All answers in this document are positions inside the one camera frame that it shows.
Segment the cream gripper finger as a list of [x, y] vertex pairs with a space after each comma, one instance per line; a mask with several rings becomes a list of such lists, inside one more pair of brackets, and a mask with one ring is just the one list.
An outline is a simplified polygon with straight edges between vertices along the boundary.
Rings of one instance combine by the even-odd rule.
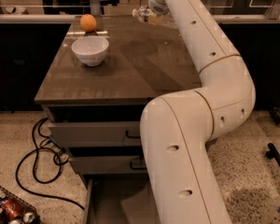
[[161, 24], [161, 16], [157, 15], [149, 15], [148, 23], [152, 25], [160, 25]]

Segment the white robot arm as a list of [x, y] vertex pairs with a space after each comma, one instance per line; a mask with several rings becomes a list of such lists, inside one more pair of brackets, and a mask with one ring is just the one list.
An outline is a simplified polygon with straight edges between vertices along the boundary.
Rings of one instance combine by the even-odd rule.
[[171, 13], [199, 74], [199, 89], [159, 96], [140, 134], [161, 224], [231, 224], [205, 144], [242, 125], [256, 92], [239, 51], [201, 0], [148, 0]]

